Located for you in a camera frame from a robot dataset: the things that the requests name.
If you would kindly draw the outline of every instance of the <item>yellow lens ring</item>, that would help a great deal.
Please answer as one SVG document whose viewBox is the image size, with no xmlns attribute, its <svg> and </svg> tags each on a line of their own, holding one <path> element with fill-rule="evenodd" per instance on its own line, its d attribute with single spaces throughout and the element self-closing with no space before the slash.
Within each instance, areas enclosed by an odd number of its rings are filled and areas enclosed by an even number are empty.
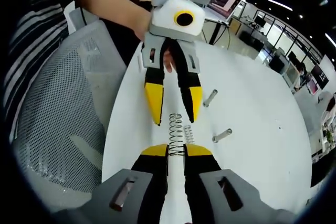
<svg viewBox="0 0 336 224">
<path fill-rule="evenodd" d="M 181 15 L 183 15 L 183 14 L 189 14 L 189 15 L 192 17 L 192 21 L 191 21 L 190 23 L 188 23 L 187 25 L 181 25 L 181 24 L 179 24 L 179 21 L 177 20 L 177 19 L 178 19 Z M 182 27 L 186 27 L 186 26 L 191 25 L 191 24 L 193 23 L 194 20 L 195 20 L 195 15 L 194 15 L 194 13 L 192 13 L 192 12 L 189 11 L 189 10 L 181 10 L 181 11 L 177 12 L 177 13 L 175 14 L 175 16 L 174 16 L 174 21 L 175 21 L 175 23 L 176 23 L 177 25 L 179 25 L 179 26 L 182 26 Z"/>
</svg>

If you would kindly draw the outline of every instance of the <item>striped shirt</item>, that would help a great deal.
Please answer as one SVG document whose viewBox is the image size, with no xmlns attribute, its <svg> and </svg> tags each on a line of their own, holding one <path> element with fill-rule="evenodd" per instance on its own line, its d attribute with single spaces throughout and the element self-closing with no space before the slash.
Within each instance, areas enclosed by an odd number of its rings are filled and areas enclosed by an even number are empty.
<svg viewBox="0 0 336 224">
<path fill-rule="evenodd" d="M 68 36 L 65 7 L 73 0 L 30 0 L 9 41 L 9 67 L 4 79 L 5 120 L 10 140 L 26 92 L 44 62 Z"/>
</svg>

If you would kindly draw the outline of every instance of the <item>white camera housing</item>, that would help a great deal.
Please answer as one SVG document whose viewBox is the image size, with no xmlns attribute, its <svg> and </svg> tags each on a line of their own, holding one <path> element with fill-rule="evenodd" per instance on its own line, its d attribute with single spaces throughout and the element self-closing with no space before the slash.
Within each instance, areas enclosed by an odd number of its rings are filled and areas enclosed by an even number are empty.
<svg viewBox="0 0 336 224">
<path fill-rule="evenodd" d="M 203 28 L 205 12 L 190 0 L 154 0 L 150 33 L 193 41 Z"/>
</svg>

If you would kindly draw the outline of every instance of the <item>coil spring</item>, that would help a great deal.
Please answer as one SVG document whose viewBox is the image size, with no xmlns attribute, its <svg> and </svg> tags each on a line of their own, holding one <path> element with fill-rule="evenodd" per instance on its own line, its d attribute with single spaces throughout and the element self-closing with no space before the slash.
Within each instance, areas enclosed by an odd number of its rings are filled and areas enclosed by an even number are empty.
<svg viewBox="0 0 336 224">
<path fill-rule="evenodd" d="M 186 125 L 183 127 L 184 129 L 184 138 L 187 144 L 194 144 L 195 143 L 195 138 L 193 131 L 191 129 L 190 125 Z"/>
<path fill-rule="evenodd" d="M 180 114 L 170 114 L 169 116 L 169 155 L 184 156 L 182 116 Z"/>
</svg>

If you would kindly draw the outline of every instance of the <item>white table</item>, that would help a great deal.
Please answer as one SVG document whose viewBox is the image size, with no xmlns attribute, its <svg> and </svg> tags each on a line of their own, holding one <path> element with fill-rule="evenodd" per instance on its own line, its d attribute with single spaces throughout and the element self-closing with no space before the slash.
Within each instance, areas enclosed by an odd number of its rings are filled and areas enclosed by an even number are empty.
<svg viewBox="0 0 336 224">
<path fill-rule="evenodd" d="M 103 156 L 102 181 L 131 168 L 149 146 L 169 142 L 169 114 L 180 113 L 190 124 L 176 73 L 166 74 L 162 123 L 154 125 L 144 95 L 145 69 L 139 70 L 138 48 L 124 76 L 112 111 Z M 203 42 L 196 42 L 203 99 L 192 124 L 195 144 L 212 151 L 222 169 L 255 186 L 262 201 L 276 209 L 299 212 L 309 196 L 311 154 L 299 107 L 281 75 L 254 62 Z M 215 144 L 214 134 L 231 128 L 232 135 Z M 191 222 L 184 194 L 183 160 L 170 157 L 169 191 L 161 223 Z"/>
<path fill-rule="evenodd" d="M 229 25 L 229 22 L 226 19 L 224 19 L 223 16 L 216 13 L 214 10 L 210 9 L 209 7 L 205 7 L 204 12 L 205 12 L 205 20 L 216 23 L 215 30 L 212 33 L 211 39 L 209 40 L 209 44 L 213 45 L 218 36 L 221 26 L 225 25 L 225 28 L 224 28 L 224 31 L 225 31 L 226 27 Z"/>
</svg>

